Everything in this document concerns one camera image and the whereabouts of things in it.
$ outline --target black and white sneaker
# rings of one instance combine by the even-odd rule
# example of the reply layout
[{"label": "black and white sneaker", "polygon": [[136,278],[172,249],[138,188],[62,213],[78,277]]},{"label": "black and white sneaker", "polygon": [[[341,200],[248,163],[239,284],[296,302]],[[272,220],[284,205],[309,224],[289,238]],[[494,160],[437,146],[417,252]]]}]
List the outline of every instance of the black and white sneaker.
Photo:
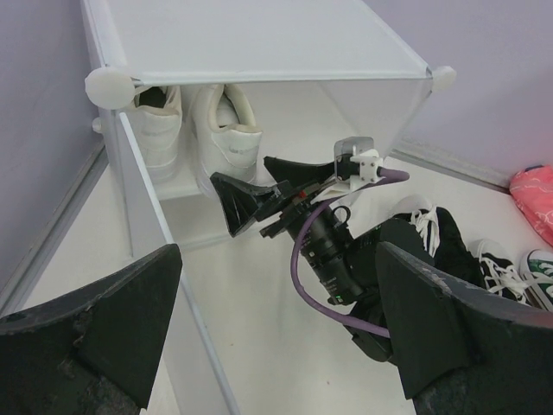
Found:
[{"label": "black and white sneaker", "polygon": [[416,228],[424,249],[434,257],[435,268],[484,288],[479,261],[467,250],[461,231],[447,209],[434,206],[423,196],[412,195],[402,199],[391,214]]},{"label": "black and white sneaker", "polygon": [[423,238],[424,250],[431,257],[440,246],[440,227],[436,206],[424,196],[407,196],[391,210],[391,217],[407,220]]},{"label": "black and white sneaker", "polygon": [[470,251],[480,262],[488,291],[529,304],[526,295],[529,285],[520,277],[503,246],[493,240],[482,239],[471,244]]}]

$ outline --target wall baseboard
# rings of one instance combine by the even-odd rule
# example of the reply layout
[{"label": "wall baseboard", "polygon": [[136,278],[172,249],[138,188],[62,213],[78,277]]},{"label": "wall baseboard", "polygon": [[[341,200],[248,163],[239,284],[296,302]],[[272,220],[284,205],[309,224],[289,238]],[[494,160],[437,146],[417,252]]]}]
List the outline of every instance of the wall baseboard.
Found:
[{"label": "wall baseboard", "polygon": [[511,176],[488,167],[472,164],[432,144],[418,143],[404,138],[390,156],[421,167],[492,188],[508,192]]},{"label": "wall baseboard", "polygon": [[54,256],[69,227],[79,214],[89,194],[107,167],[104,141],[94,148],[75,178],[71,188],[42,229],[9,282],[0,291],[0,316],[20,310],[35,287],[38,278]]}]

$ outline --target white mounting bracket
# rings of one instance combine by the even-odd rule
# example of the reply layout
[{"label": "white mounting bracket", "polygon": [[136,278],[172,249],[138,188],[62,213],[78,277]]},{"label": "white mounting bracket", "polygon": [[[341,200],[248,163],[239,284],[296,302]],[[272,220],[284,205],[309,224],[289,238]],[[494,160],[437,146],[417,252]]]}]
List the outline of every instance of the white mounting bracket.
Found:
[{"label": "white mounting bracket", "polygon": [[346,182],[335,182],[317,195],[312,203],[349,195],[367,184],[377,183],[382,179],[378,176],[378,168],[383,166],[384,159],[375,149],[352,156],[350,160],[359,164],[359,176],[351,176]]}]

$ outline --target pink bag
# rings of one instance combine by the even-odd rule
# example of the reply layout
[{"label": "pink bag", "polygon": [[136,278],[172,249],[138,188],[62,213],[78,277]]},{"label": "pink bag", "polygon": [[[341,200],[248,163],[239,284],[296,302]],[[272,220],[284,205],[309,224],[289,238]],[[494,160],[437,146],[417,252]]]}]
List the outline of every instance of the pink bag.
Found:
[{"label": "pink bag", "polygon": [[553,167],[518,172],[509,190],[532,227],[553,246]]}]

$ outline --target purple wall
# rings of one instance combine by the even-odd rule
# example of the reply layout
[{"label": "purple wall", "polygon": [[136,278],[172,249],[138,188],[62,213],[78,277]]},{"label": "purple wall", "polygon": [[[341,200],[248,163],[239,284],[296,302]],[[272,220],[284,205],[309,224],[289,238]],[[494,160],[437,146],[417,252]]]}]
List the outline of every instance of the purple wall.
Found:
[{"label": "purple wall", "polygon": [[77,0],[0,3],[0,290],[100,136]]},{"label": "purple wall", "polygon": [[432,67],[458,72],[409,138],[505,173],[553,163],[553,2],[365,2]]}]

